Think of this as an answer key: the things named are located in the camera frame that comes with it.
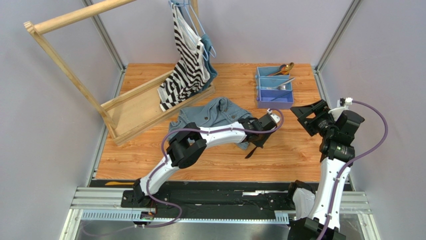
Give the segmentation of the black plastic knife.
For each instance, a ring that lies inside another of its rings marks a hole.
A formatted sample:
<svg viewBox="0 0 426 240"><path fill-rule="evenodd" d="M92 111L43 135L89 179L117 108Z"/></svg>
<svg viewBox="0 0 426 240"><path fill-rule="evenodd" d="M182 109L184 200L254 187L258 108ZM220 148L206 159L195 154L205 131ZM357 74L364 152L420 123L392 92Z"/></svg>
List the black plastic knife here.
<svg viewBox="0 0 426 240"><path fill-rule="evenodd" d="M253 156L253 154L255 153L255 151L257 150L257 146L255 146L246 156L245 159L249 159Z"/></svg>

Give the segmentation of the silver metal fork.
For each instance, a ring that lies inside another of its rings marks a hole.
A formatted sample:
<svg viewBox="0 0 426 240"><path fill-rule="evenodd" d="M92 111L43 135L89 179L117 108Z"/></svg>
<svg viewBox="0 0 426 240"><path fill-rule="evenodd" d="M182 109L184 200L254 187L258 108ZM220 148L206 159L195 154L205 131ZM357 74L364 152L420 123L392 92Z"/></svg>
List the silver metal fork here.
<svg viewBox="0 0 426 240"><path fill-rule="evenodd" d="M274 86L274 87L265 87L266 90L279 90L279 91L290 91L292 89L292 87L288 84L283 84L283 85L278 85L278 86Z"/></svg>

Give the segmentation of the silver metal knife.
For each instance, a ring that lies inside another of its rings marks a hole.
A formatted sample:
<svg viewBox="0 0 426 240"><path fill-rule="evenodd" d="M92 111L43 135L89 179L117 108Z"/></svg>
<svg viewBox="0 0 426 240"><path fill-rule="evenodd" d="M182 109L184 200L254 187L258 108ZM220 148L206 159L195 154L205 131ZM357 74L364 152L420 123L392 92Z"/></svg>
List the silver metal knife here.
<svg viewBox="0 0 426 240"><path fill-rule="evenodd" d="M282 83L282 84L280 84L280 85L290 85L290 86L291 86L291 83L292 83L295 79L296 79L295 77L292 77L292 78L288 79L287 81L283 82L283 83Z"/></svg>

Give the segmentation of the gold metal spoon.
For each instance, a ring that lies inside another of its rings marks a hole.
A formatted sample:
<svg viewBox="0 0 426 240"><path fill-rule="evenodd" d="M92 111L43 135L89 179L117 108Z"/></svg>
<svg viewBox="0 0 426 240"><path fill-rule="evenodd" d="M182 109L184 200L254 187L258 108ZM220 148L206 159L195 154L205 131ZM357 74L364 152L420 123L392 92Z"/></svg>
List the gold metal spoon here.
<svg viewBox="0 0 426 240"><path fill-rule="evenodd" d="M286 72L283 75L287 75L293 69L293 67L294 67L295 64L293 62L290 62L287 65L288 65L288 67L285 69Z"/></svg>

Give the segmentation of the dark blue plastic knife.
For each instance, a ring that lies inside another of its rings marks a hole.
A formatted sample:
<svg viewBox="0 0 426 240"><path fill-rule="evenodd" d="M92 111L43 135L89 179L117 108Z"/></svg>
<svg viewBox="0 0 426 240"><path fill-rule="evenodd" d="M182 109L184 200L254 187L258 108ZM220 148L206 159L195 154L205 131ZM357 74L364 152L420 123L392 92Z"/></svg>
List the dark blue plastic knife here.
<svg viewBox="0 0 426 240"><path fill-rule="evenodd" d="M281 94L281 95L279 95L279 96L277 96L277 97L273 98L273 99L272 99L272 100L270 100L270 101L271 101L271 102L272 102L272 101L276 101L276 100L281 99L281 98L283 98L283 97L285 97L285 96L287 96L287 95L289 95L289 94L292 94L292 93L293 93L293 91L285 92L285 93L283 93L283 94Z"/></svg>

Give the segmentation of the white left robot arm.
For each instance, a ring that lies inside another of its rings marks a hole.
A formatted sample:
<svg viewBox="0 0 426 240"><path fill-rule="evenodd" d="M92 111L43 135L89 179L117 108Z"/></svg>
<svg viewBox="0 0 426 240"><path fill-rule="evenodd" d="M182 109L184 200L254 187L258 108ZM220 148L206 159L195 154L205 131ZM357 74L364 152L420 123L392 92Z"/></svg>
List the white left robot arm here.
<svg viewBox="0 0 426 240"><path fill-rule="evenodd" d="M269 109L260 118L247 117L223 126L200 127L194 122L171 131L162 140L160 162L149 174L133 184L136 203L146 206L152 195L178 170L194 165L206 149L226 145L251 143L263 148L265 142L284 122L282 113Z"/></svg>

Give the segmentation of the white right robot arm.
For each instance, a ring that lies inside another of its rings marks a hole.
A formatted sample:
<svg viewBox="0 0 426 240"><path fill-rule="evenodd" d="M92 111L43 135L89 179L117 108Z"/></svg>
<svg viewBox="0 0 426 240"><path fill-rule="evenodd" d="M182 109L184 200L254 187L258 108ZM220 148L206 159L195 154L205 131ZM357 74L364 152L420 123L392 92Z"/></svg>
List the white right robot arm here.
<svg viewBox="0 0 426 240"><path fill-rule="evenodd" d="M351 171L350 160L356 156L352 142L364 122L358 113L349 110L351 97L341 98L336 108L325 100L305 106L293 106L291 112L310 136L320 135L320 182L318 190L296 180L288 197L296 210L290 224L289 240L344 240L340 230L340 205L345 181Z"/></svg>

